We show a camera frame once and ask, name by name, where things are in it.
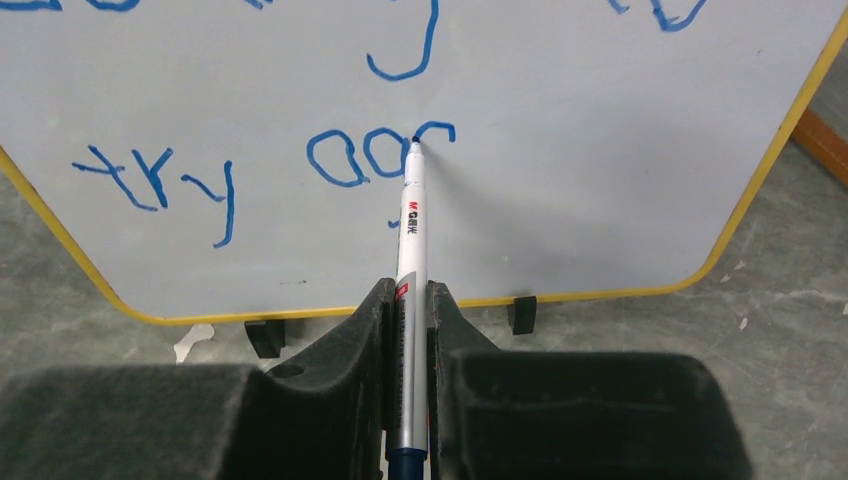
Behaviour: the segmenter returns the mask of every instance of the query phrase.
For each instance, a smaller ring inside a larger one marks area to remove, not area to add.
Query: yellow whiteboard frame
[[[839,51],[842,48],[842,45],[845,43],[846,39],[848,39],[848,8],[846,8],[845,12],[843,12],[839,23],[837,23],[836,28],[830,36],[830,39],[828,39],[827,44],[822,49],[822,52],[819,55],[816,64],[813,66],[813,69],[810,72],[810,75],[807,77],[807,80],[804,81],[800,92],[795,97],[795,102],[789,108],[789,113],[786,114],[783,123],[781,123],[780,127],[778,128],[777,134],[775,135],[774,139],[772,139],[772,142],[769,145],[769,148],[766,150],[766,153],[763,156],[763,159],[760,162],[759,166],[757,167],[757,170],[751,177],[750,182],[748,182],[748,186],[745,188],[745,192],[742,194],[742,197],[739,199],[739,202],[733,209],[733,213],[730,215],[730,219],[727,221],[727,224],[725,224],[724,229],[719,235],[715,246],[707,257],[706,262],[704,262],[704,265],[697,272],[695,272],[694,275],[687,278],[686,280],[683,280],[680,283],[668,285],[665,287],[538,295],[536,297],[537,300],[539,302],[547,303],[575,300],[590,300],[609,297],[662,295],[673,293],[678,290],[687,288],[704,278],[707,273],[709,273],[710,270],[715,267],[719,257],[721,257],[721,254],[724,252],[724,249],[730,242],[733,233],[736,231],[736,228],[742,221],[742,217],[745,216],[745,212],[748,210],[748,207],[754,200],[754,196],[757,194],[757,191],[763,185],[763,182],[765,181],[766,176],[771,170],[771,167],[774,165],[774,162],[777,160],[778,155],[780,155],[781,150],[783,150],[784,145],[786,145],[786,142],[789,140],[789,137],[792,134],[792,130],[795,128],[795,125],[800,120],[801,115],[807,108],[807,105],[809,105],[810,100],[812,100],[813,95],[815,95],[816,90],[818,90],[822,80],[824,80],[827,71],[830,69],[830,66],[833,64],[834,60],[836,59],[836,56],[839,54]],[[109,303],[111,303],[119,311],[129,315],[130,317],[157,325],[176,326],[191,325],[195,323],[245,322],[250,320],[287,320],[294,318],[342,316],[350,315],[356,308],[319,308],[313,310],[242,313],[233,315],[209,315],[203,317],[165,318],[146,315],[124,303],[120,299],[120,297],[118,297],[118,295],[115,293],[115,291],[112,290],[112,287],[109,285],[106,279],[103,278],[97,268],[95,268],[94,264],[91,263],[91,260],[89,260],[85,252],[82,251],[82,248],[80,248],[80,246],[77,245],[76,241],[74,241],[74,239],[71,237],[71,234],[68,233],[64,226],[62,226],[62,223],[59,221],[56,215],[53,214],[53,211],[50,210],[50,207],[47,206],[44,200],[41,199],[35,188],[33,188],[29,181],[24,177],[23,173],[21,173],[20,169],[18,169],[17,165],[15,165],[15,162],[13,162],[11,158],[9,158],[9,155],[5,152],[5,150],[3,150],[2,146],[0,146],[0,169],[3,170],[9,180],[11,180],[12,184],[15,185],[21,195],[23,195],[23,197],[27,200],[27,202],[32,205],[32,208],[35,209],[35,211],[38,213],[44,223],[47,224],[47,227],[50,228],[56,238],[59,239],[65,249],[74,258],[74,260],[76,260],[80,267],[82,267],[83,271],[85,271],[86,275],[88,275],[88,278],[90,278],[91,281],[94,282],[94,284],[103,293],[106,299],[109,300]],[[513,300],[513,297],[479,298],[460,301],[459,306],[463,308],[501,306],[509,305],[513,302]]]

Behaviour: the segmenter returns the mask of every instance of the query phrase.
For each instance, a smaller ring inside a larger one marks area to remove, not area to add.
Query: gray concrete floor
[[[848,50],[813,108],[848,138]],[[848,189],[786,146],[716,268],[657,297],[551,304],[512,337],[503,308],[469,310],[498,346],[693,355],[719,379],[759,478],[848,478]],[[253,362],[241,325],[159,327],[114,310],[0,177],[0,381],[54,364]],[[289,324],[284,356],[339,319]]]

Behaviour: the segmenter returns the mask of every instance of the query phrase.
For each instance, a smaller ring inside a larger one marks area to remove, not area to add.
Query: blue handwriting
[[[138,6],[141,0],[85,0],[89,5],[98,9],[112,12],[129,12]],[[273,3],[274,0],[244,0],[248,5],[262,10],[265,3]],[[28,0],[28,1],[10,1],[0,0],[0,10],[12,10],[17,12],[35,11],[35,10],[53,10],[56,12],[62,11],[62,4],[59,0]]]
[[[418,129],[415,131],[415,136],[423,139],[424,134],[426,134],[430,129],[437,128],[441,130],[445,130],[448,134],[448,141],[453,143],[456,141],[456,127],[453,124],[447,122],[424,122]],[[400,155],[398,158],[399,167],[394,170],[385,170],[379,163],[377,163],[377,159],[374,157],[374,154],[371,152],[371,142],[380,135],[388,135],[392,139],[394,139],[398,145],[400,145]],[[330,175],[327,170],[318,163],[315,159],[315,147],[330,138],[338,137],[341,138],[345,144],[345,155],[347,158],[347,163],[350,166],[351,172],[354,175],[353,180],[343,180],[337,177]],[[365,155],[366,160],[368,160],[369,165],[374,170],[374,173],[383,177],[383,178],[395,178],[403,176],[406,169],[406,156],[409,153],[409,139],[403,137],[396,131],[392,130],[388,127],[379,127],[371,130],[366,133],[364,138],[362,139],[362,151]],[[327,130],[326,132],[319,133],[315,135],[306,143],[306,158],[309,161],[309,164],[312,165],[312,168],[321,175],[321,178],[329,182],[331,185],[335,185],[337,187],[343,188],[353,188],[362,185],[363,183],[369,183],[371,180],[365,176],[365,173],[362,171],[362,167],[359,166],[359,163],[356,161],[356,147],[353,144],[353,140],[341,130],[332,129]],[[388,221],[389,228],[398,228],[400,226],[400,221]]]
[[[389,82],[399,82],[424,73],[424,70],[426,70],[427,66],[430,64],[430,52],[433,49],[433,35],[436,33],[436,23],[438,23],[438,21],[439,0],[430,0],[430,20],[427,22],[427,31],[424,34],[424,48],[421,53],[421,61],[418,63],[417,67],[409,70],[408,72],[392,75],[380,69],[376,62],[374,62],[374,57],[372,57],[370,53],[367,53],[365,54],[365,60],[368,62],[368,68],[370,68],[375,75],[383,80],[388,80]]]
[[[168,208],[168,196],[165,194],[165,189],[162,186],[162,180],[159,177],[159,172],[162,170],[162,167],[168,162],[171,156],[174,154],[174,151],[171,148],[166,148],[165,151],[159,156],[159,158],[153,163],[152,166],[148,166],[144,161],[144,157],[142,157],[141,153],[138,150],[132,150],[132,155],[135,158],[136,163],[138,164],[139,169],[144,174],[147,179],[147,183],[150,184],[150,187],[153,189],[153,192],[156,194],[156,199],[159,202],[159,207],[155,207],[152,205],[148,205],[145,203],[141,203],[133,194],[132,190],[124,183],[123,179],[121,179],[121,173],[126,171],[126,167],[123,165],[114,165],[108,158],[106,158],[100,150],[94,146],[89,145],[88,150],[98,159],[100,163],[103,164],[103,167],[92,167],[90,165],[84,165],[77,162],[72,162],[71,166],[76,168],[81,172],[87,173],[97,173],[101,175],[108,175],[112,178],[115,184],[118,185],[118,188],[124,192],[127,199],[130,203],[145,212],[157,212],[159,208],[167,209]],[[224,238],[212,244],[214,248],[221,248],[230,243],[233,238],[233,224],[235,219],[235,187],[233,185],[233,162],[227,160],[224,162],[224,181],[227,185],[227,194],[223,195],[215,195],[212,193],[212,190],[206,186],[205,183],[200,181],[194,176],[185,174],[180,177],[180,180],[183,182],[187,182],[195,185],[203,192],[206,196],[208,196],[211,200],[217,203],[221,203],[226,200],[227,202],[227,222],[224,230]]]
[[[615,13],[621,15],[622,13],[630,10],[629,6],[622,5],[619,0],[607,0],[607,3],[615,10]],[[662,3],[660,0],[651,0],[651,6],[653,7],[654,17],[657,19],[657,23],[659,23],[660,30],[664,32],[679,32],[684,28],[688,27],[692,21],[695,20],[695,17],[701,11],[701,8],[704,4],[707,3],[707,0],[698,0],[698,3],[692,7],[692,10],[689,12],[689,15],[684,19],[680,19],[680,17],[671,17],[666,16],[665,11],[663,10]]]

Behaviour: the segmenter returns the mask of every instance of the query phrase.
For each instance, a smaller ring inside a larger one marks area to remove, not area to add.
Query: black plastic foot
[[[286,322],[281,320],[258,320],[244,322],[244,331],[259,358],[280,358],[280,350],[286,346]]]
[[[508,307],[513,335],[527,335],[536,328],[536,297],[518,297]]]

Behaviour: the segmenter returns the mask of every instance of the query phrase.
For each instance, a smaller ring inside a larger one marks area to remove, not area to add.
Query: marker
[[[412,137],[401,194],[395,305],[399,375],[395,425],[386,435],[389,480],[422,480],[427,460],[427,215],[424,155]]]

